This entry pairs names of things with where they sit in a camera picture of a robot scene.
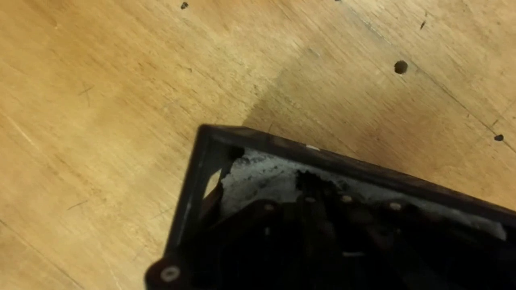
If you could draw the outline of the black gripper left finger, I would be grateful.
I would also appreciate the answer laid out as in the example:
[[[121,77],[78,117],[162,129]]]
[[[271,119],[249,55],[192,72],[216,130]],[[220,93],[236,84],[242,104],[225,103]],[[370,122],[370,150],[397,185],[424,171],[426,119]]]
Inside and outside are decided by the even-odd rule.
[[[345,290],[345,266],[328,203],[337,188],[295,180],[292,203],[254,201],[225,219],[221,191],[183,238],[146,272],[146,290]]]

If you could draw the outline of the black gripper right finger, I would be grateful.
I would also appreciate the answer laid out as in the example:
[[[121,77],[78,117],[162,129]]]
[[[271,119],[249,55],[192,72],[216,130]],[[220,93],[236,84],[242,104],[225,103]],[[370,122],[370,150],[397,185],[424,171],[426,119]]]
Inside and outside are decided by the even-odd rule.
[[[323,290],[516,290],[515,214],[481,200],[323,195]]]

